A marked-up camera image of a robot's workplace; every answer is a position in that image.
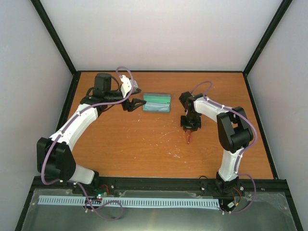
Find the pink transparent sunglasses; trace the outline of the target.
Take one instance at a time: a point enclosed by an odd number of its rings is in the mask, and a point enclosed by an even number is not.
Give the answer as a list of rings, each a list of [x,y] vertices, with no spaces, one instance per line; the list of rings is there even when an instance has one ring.
[[[186,129],[185,130],[185,136],[186,136],[186,143],[190,144],[192,140],[192,130],[191,129]]]

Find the grey glasses case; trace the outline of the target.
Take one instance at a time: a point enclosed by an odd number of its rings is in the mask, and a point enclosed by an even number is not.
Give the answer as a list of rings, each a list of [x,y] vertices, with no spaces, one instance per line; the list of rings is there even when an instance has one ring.
[[[169,113],[171,108],[171,95],[161,93],[144,93],[143,100],[146,104],[142,106],[144,112]]]

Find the light blue cleaning cloth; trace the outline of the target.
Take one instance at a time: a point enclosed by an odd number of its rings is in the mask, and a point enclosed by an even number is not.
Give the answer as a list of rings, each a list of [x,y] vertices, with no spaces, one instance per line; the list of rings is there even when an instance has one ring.
[[[152,103],[152,102],[147,102],[143,106],[143,111],[167,113],[167,112],[170,111],[170,104],[168,104],[168,103]]]

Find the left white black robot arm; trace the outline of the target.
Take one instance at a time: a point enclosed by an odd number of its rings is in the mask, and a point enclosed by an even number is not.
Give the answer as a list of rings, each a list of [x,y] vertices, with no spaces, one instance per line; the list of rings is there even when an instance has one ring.
[[[138,94],[133,75],[119,75],[120,82],[116,90],[111,89],[114,77],[108,73],[98,73],[94,86],[80,101],[73,115],[49,138],[40,138],[37,142],[37,168],[41,181],[45,185],[56,182],[82,183],[88,193],[96,193],[100,188],[99,173],[78,165],[73,157],[73,148],[88,128],[108,107],[120,104],[123,110],[132,112],[144,105],[144,100],[129,97]]]

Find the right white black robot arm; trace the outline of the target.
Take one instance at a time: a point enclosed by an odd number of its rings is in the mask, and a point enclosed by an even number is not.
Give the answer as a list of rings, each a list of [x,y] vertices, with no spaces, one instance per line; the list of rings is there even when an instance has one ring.
[[[179,101],[186,113],[180,117],[180,126],[186,133],[187,143],[191,142],[191,133],[201,128],[202,115],[216,122],[223,157],[216,173],[215,188],[221,195],[229,193],[238,183],[239,165],[245,150],[257,138],[256,129],[241,107],[230,108],[206,95],[193,96],[188,91],[180,95]]]

